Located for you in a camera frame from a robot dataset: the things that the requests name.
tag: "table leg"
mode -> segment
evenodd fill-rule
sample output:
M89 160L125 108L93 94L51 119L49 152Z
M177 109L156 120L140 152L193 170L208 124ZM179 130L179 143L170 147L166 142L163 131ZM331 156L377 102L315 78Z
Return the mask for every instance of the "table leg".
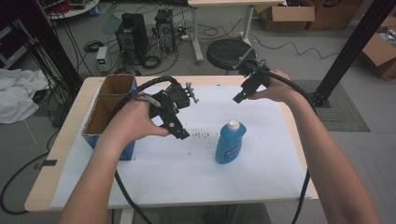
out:
M204 62L204 56L202 55L201 46L198 41L198 21L197 21L197 10L198 7L192 9L192 46L194 47L196 64L202 64Z
M246 23L245 23L245 31L241 32L241 38L242 40L251 45L250 41L248 41L248 32L250 29L250 23L251 23L251 18L253 16L253 10L254 10L254 6L248 6L247 7L247 16L246 16Z
M121 213L120 224L133 224L134 222L134 209L123 208Z

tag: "white bottle cap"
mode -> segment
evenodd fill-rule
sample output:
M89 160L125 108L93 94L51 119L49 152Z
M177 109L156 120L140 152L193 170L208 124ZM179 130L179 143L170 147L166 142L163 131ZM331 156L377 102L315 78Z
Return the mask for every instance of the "white bottle cap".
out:
M232 119L228 121L227 127L231 132L236 132L239 129L239 122Z

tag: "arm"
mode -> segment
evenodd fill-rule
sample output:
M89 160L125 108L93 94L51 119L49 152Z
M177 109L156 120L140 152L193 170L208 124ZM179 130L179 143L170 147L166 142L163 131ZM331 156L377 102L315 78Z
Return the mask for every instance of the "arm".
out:
M147 135L166 136L168 131L151 121L149 103L132 100L111 120L99 138L59 223L105 223L120 154L128 143Z
M280 71L273 71L288 77ZM271 79L265 91L250 99L284 102L291 110L303 145L306 163L329 223L380 223L371 197L344 151L297 91Z

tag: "person's left hand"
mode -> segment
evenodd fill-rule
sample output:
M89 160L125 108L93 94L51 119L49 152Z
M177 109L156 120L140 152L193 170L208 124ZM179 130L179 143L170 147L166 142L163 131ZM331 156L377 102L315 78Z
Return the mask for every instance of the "person's left hand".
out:
M169 132L149 118L149 102L131 100L107 125L102 141L112 141L125 147L128 143L148 135L166 136Z

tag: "hand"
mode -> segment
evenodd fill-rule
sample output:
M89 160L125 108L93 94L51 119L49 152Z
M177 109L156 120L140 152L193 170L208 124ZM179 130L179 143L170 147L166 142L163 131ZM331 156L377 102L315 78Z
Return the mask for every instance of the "hand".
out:
M149 118L147 101L131 100L107 125L102 141L116 141L125 147L128 143L148 135L166 136L169 132Z
M290 80L289 76L282 71L274 70L271 71L274 74L282 76L288 80ZM276 102L285 102L287 103L288 100L291 98L292 95L296 95L297 91L295 91L292 87L288 86L287 84L276 80L274 78L270 79L269 87L264 91L258 91L248 97L249 100L258 100L261 98L268 98L270 100Z

